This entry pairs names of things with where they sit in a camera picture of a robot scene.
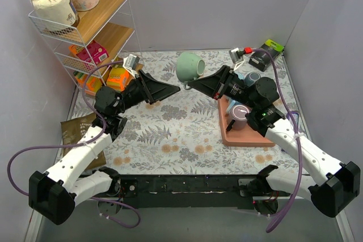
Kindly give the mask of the purple ceramic mug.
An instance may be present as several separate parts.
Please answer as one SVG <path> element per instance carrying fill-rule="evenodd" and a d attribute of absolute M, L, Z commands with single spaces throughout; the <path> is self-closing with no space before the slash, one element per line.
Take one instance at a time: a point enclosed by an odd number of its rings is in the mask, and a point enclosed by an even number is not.
<path fill-rule="evenodd" d="M 247 125 L 247 114 L 250 113 L 250 109 L 245 105 L 234 105 L 227 117 L 226 131 L 244 129 Z"/>

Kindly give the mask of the green ceramic mug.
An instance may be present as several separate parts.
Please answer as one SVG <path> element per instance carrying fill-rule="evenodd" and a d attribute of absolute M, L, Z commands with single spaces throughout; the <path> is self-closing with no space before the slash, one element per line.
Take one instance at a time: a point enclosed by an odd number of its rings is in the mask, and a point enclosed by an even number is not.
<path fill-rule="evenodd" d="M 204 75 L 205 62 L 198 55 L 190 52 L 183 52 L 176 62 L 176 76 L 183 84 L 185 90 L 190 90 L 187 84 L 189 81 L 199 79 Z"/>

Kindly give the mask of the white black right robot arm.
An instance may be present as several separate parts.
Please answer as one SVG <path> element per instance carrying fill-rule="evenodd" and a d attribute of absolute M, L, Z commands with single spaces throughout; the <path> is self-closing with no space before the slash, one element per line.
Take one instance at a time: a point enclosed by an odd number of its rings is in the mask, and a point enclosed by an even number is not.
<path fill-rule="evenodd" d="M 294 130 L 273 104 L 280 97 L 273 79 L 262 77 L 248 86 L 230 67 L 223 65 L 210 76 L 188 82 L 188 86 L 216 100 L 227 96 L 249 107 L 248 125 L 281 147 L 310 174 L 312 184 L 307 187 L 307 196 L 322 214 L 337 216 L 359 195 L 359 166 L 328 155 Z"/>

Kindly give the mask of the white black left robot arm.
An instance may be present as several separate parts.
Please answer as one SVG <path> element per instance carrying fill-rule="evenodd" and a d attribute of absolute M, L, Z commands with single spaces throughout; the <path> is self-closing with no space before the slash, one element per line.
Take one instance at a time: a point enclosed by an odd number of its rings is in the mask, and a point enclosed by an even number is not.
<path fill-rule="evenodd" d="M 122 92 L 101 87 L 95 97 L 96 119 L 83 138 L 58 163 L 29 178 L 29 206 L 60 225 L 76 205 L 94 195 L 116 196 L 121 189 L 116 171 L 102 168 L 87 178 L 81 179 L 80 175 L 122 133 L 127 119 L 120 113 L 143 101 L 162 101 L 179 91 L 180 87 L 157 81 L 142 70 Z"/>

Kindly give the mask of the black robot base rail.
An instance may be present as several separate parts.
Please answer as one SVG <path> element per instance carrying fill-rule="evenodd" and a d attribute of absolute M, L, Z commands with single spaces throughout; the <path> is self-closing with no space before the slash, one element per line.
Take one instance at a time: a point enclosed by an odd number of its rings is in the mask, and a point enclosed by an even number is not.
<path fill-rule="evenodd" d="M 288 194 L 275 192 L 257 175 L 121 175 L 116 193 L 134 208 L 236 207 L 253 209 L 255 201 L 274 203 Z"/>

